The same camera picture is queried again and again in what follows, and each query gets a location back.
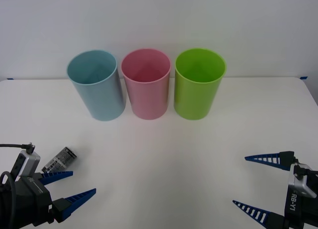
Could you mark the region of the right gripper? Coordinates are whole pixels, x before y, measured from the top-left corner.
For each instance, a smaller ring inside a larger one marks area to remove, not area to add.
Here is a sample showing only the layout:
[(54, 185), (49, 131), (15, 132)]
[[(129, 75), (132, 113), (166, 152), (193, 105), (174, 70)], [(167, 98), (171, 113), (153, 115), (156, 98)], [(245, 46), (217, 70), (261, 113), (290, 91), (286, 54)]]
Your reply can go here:
[[(298, 163), (293, 151), (250, 155), (244, 159), (285, 171), (290, 171), (291, 165)], [(292, 229), (303, 229), (304, 224), (318, 228), (318, 198), (300, 196), (290, 188), (287, 191), (284, 217), (236, 200), (232, 202), (266, 229), (283, 229), (284, 225)]]

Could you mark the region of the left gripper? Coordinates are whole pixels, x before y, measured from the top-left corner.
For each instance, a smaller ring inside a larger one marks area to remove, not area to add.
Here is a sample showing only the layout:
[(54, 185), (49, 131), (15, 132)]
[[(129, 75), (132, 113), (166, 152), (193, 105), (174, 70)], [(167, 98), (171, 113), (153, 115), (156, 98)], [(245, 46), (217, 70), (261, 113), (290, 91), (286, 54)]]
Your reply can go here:
[(36, 173), (33, 177), (21, 177), (15, 183), (14, 226), (25, 227), (32, 224), (36, 227), (44, 223), (51, 224), (54, 220), (61, 223), (96, 194), (96, 188), (94, 188), (52, 202), (50, 192), (45, 185), (70, 176), (73, 176), (72, 171)]

